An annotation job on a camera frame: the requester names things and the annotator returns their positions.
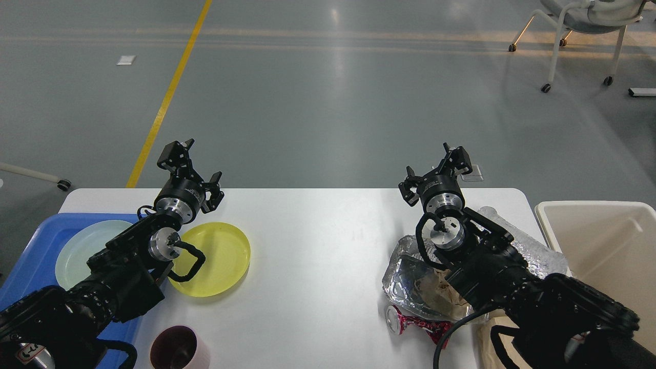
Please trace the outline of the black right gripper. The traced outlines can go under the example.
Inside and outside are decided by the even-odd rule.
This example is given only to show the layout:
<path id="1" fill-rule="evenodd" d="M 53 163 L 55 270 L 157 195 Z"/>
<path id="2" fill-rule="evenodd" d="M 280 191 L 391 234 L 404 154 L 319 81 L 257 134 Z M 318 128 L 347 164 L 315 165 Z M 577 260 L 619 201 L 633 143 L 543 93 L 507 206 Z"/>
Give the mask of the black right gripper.
<path id="1" fill-rule="evenodd" d="M 407 176 L 399 183 L 399 190 L 410 207 L 419 201 L 425 213 L 436 213 L 444 207 L 458 210 L 465 207 L 457 176 L 471 174 L 473 164 L 464 147 L 452 148 L 446 142 L 443 147 L 446 154 L 437 167 L 438 175 L 424 180 L 424 177 L 416 175 L 411 166 L 406 166 Z"/>

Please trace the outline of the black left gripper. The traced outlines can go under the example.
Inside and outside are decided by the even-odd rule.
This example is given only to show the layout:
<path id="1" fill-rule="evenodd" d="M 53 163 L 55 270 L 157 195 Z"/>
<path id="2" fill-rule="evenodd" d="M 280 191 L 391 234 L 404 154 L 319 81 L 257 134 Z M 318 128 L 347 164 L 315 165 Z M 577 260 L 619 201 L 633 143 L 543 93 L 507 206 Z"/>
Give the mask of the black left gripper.
<path id="1" fill-rule="evenodd" d="M 154 200 L 157 212 L 171 212 L 182 224 L 192 222 L 199 213 L 215 211 L 225 193 L 220 187 L 222 171 L 217 171 L 209 181 L 196 182 L 195 170 L 189 151 L 195 140 L 173 141 L 166 145 L 157 160 L 158 168 L 169 171 L 171 178 Z"/>

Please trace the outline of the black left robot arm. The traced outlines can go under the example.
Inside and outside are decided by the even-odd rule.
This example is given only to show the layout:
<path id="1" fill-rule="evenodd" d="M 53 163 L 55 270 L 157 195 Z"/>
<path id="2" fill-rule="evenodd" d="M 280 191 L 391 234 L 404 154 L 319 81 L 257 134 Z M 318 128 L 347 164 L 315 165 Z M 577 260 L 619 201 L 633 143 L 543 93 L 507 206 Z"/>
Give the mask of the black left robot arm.
<path id="1" fill-rule="evenodd" d="M 69 290 L 48 285 L 2 311 L 2 368 L 96 368 L 110 350 L 127 356 L 133 368 L 136 348 L 100 339 L 111 322 L 145 315 L 164 299 L 166 279 L 188 282 L 206 256 L 179 236 L 199 212 L 218 208 L 224 193 L 220 171 L 204 180 L 190 159 L 193 139 L 166 145 L 157 161 L 170 173 L 147 215 L 92 255 L 90 275 Z"/>

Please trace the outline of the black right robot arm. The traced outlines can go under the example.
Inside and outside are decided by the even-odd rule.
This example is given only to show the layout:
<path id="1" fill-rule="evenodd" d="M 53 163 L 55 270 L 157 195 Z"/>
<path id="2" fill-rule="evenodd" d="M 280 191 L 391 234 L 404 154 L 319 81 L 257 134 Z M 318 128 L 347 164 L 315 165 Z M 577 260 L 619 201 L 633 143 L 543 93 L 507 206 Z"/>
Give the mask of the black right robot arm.
<path id="1" fill-rule="evenodd" d="M 468 152 L 444 149 L 436 168 L 416 175 L 407 167 L 398 185 L 408 205 L 422 205 L 415 229 L 420 257 L 446 271 L 446 281 L 474 309 L 443 334 L 433 367 L 459 327 L 502 309 L 515 327 L 495 325 L 490 340 L 506 368 L 516 364 L 502 345 L 504 335 L 532 368 L 654 368 L 654 354 L 633 338 L 637 313 L 571 276 L 531 273 L 511 233 L 466 207 L 458 176 L 473 172 Z"/>

